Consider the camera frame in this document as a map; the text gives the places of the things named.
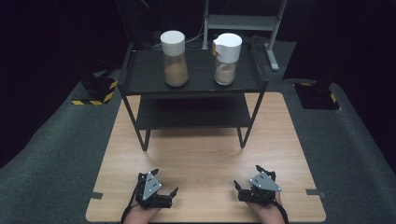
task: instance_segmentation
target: shelf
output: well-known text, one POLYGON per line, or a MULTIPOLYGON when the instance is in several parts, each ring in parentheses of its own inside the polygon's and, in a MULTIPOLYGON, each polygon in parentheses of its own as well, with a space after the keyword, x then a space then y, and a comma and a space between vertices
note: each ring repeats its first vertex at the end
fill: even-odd
POLYGON ((273 31, 276 17, 209 15, 208 29, 262 30, 273 31))
POLYGON ((243 50, 236 66, 236 77, 229 86, 219 85, 213 78, 215 57, 210 50, 189 49, 185 56, 189 80, 181 87, 171 87, 164 81, 163 53, 160 50, 133 51, 128 62, 125 78, 119 80, 127 95, 196 94, 227 92, 260 92, 267 82, 263 62, 256 64, 254 52, 243 50))
POLYGON ((139 130, 248 127, 250 115, 243 93, 142 95, 139 130))

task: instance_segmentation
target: lower shelf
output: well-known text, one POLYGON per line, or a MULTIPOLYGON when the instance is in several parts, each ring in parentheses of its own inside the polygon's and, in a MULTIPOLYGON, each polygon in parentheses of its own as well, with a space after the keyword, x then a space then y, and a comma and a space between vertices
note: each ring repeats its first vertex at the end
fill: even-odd
POLYGON ((248 127, 244 93, 210 95, 142 95, 139 130, 248 127))

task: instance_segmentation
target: human hand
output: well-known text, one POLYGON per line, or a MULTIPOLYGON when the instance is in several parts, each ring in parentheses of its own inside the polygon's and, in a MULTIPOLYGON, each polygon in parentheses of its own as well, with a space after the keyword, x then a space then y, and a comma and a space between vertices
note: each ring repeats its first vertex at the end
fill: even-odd
POLYGON ((122 224, 148 224, 149 221, 162 210, 162 208, 144 208, 142 205, 138 204, 135 198, 130 206, 132 207, 131 211, 122 224))
MULTIPOLYGON (((276 191, 275 194, 276 202, 282 205, 280 201, 280 193, 276 191)), ((262 223, 265 224, 284 224, 285 220, 282 217, 279 209, 273 205, 268 204, 266 206, 262 206, 258 203, 248 203, 246 204, 259 216, 262 223)))

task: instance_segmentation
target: white cap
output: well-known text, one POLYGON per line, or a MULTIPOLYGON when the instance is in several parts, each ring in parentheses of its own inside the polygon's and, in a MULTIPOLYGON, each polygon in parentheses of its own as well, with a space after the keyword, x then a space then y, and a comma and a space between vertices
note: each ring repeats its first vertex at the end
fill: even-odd
POLYGON ((213 40, 217 58, 222 63, 236 63, 242 46, 242 38, 235 34, 222 34, 213 40))
POLYGON ((179 31, 167 31, 161 35, 163 53, 168 56, 177 56, 184 53, 184 35, 179 31))

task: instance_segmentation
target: yellow and black striped tape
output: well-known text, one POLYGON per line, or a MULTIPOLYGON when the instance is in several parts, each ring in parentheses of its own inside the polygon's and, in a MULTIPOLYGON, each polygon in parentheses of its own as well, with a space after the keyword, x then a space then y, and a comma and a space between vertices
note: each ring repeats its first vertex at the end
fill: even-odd
POLYGON ((114 90, 117 86, 117 80, 111 83, 110 87, 108 88, 109 94, 105 96, 103 101, 99 100, 80 100, 80 99, 73 99, 72 100, 72 105, 104 105, 107 104, 108 101, 111 99, 113 96, 114 90))
MULTIPOLYGON (((303 86, 312 86, 311 83, 300 83, 300 84, 303 86)), ((332 93, 330 97, 332 98, 332 102, 335 104, 337 102, 337 98, 335 97, 334 93, 332 93)))

